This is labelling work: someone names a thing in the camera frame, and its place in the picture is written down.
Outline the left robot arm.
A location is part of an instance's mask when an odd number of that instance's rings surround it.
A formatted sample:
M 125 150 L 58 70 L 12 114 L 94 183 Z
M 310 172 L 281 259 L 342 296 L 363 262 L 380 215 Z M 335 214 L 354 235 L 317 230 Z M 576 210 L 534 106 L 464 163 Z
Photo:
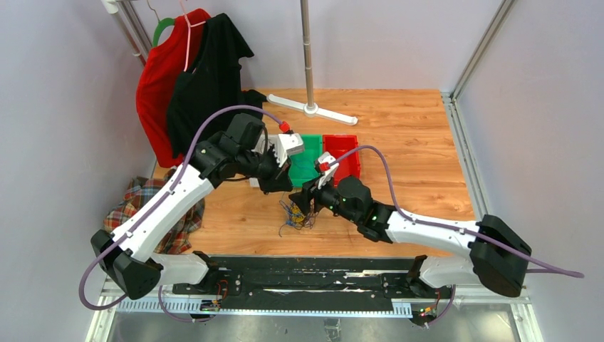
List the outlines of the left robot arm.
M 197 143 L 191 158 L 131 219 L 93 235 L 96 263 L 127 298 L 173 284 L 191 284 L 201 294 L 217 288 L 218 275 L 204 254 L 158 254 L 155 248 L 195 204 L 237 174 L 257 179 L 265 193 L 293 189 L 289 158 L 303 152 L 301 136 L 281 123 L 282 132 L 270 141 L 265 128 L 252 115 L 235 115 L 225 131 Z

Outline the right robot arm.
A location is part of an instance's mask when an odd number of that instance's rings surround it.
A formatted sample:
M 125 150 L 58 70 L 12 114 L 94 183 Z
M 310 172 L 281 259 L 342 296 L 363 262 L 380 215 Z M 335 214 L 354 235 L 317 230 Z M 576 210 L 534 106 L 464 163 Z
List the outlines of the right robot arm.
M 329 209 L 372 242 L 418 244 L 448 252 L 449 257 L 416 257 L 407 277 L 407 287 L 415 296 L 457 284 L 481 284 L 511 298 L 521 294 L 532 251 L 497 216 L 454 221 L 398 210 L 374 200 L 370 189 L 353 176 L 337 185 L 308 181 L 289 199 L 305 215 Z

